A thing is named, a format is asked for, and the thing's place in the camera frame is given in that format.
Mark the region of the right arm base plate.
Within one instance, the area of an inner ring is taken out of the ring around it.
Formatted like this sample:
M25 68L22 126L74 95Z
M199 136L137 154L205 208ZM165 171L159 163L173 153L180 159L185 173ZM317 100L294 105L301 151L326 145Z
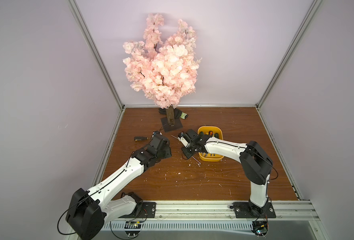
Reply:
M275 219L277 217L274 207L270 202L266 202L262 208L250 202L234 202L230 206L230 209L234 211L237 219Z

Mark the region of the pink artificial blossom tree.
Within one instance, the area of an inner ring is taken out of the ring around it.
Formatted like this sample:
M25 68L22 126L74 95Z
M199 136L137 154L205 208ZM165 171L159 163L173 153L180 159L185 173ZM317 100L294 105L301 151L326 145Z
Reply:
M123 44L129 55L123 63L131 88L167 109L195 92L201 61L195 56L197 34L193 27L179 20L177 32L162 41L159 28L163 25L161 14L149 14L143 41Z

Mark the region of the yellow plastic storage box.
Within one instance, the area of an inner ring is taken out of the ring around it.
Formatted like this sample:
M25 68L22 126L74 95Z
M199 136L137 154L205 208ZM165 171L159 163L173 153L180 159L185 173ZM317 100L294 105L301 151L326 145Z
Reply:
M215 126L201 126L198 129L198 133L200 135L210 135L211 137L216 137L220 140L224 139L223 132L220 128ZM218 154L206 154L206 153L199 153L200 159L204 162L219 162L223 156Z

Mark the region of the black yellow stubby screwdriver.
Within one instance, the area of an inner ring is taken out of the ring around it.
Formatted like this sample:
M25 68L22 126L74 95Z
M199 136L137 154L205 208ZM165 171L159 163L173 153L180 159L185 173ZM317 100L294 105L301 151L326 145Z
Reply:
M149 140L149 139L150 139L149 137L142 137L142 136L134 137L135 141L146 141L146 140Z

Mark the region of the green circuit board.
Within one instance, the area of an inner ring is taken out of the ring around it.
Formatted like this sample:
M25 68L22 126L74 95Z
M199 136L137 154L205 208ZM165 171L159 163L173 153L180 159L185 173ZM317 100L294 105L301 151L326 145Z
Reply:
M267 221L254 221L252 224L252 232L258 237L264 237L269 231Z
M139 221L130 221L126 222L124 226L124 232L127 235L128 239L136 238L142 229L142 222Z

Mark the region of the black green work glove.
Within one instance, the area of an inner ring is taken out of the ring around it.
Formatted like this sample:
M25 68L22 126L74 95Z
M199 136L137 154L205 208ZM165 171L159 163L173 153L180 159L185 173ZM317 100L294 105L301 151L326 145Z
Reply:
M159 108L158 112L162 115L167 115L166 109ZM184 113L178 108L173 109L173 115L175 119L186 119L189 116L187 113Z

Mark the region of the left green circuit board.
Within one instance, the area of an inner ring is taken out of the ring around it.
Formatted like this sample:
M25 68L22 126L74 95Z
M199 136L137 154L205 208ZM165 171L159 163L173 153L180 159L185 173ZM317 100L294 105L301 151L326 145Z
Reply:
M124 232L127 235L128 239L136 238L142 229L142 222L139 221L130 221L126 222L124 226Z

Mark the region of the right green circuit board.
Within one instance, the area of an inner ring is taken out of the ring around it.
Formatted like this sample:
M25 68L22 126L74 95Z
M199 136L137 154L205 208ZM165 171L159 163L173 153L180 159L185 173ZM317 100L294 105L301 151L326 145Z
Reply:
M264 237L269 231L267 221L254 221L252 224L252 232L258 237Z

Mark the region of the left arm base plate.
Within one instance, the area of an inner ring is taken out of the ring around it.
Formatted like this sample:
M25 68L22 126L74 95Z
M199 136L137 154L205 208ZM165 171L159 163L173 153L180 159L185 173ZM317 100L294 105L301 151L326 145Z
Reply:
M121 219L135 219L135 218L150 218L155 217L156 212L156 202L143 202L137 205L133 212L129 215L121 216Z

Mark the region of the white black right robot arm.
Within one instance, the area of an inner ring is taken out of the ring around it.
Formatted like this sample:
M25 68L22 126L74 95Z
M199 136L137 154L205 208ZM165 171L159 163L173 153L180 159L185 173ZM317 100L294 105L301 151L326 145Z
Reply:
M182 151L187 159L202 153L221 155L240 163L251 182L250 207L262 209L266 206L273 162L257 142L234 143L210 135L201 136L193 130L180 133L178 140L183 144Z

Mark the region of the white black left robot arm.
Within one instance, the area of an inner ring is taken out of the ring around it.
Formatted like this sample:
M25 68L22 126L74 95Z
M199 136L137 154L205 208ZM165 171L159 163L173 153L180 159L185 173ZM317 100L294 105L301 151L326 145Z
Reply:
M107 222L132 214L142 204L134 193L116 201L113 197L157 162L170 157L168 139L151 140L104 181L88 190L75 191L63 217L82 240L93 239Z

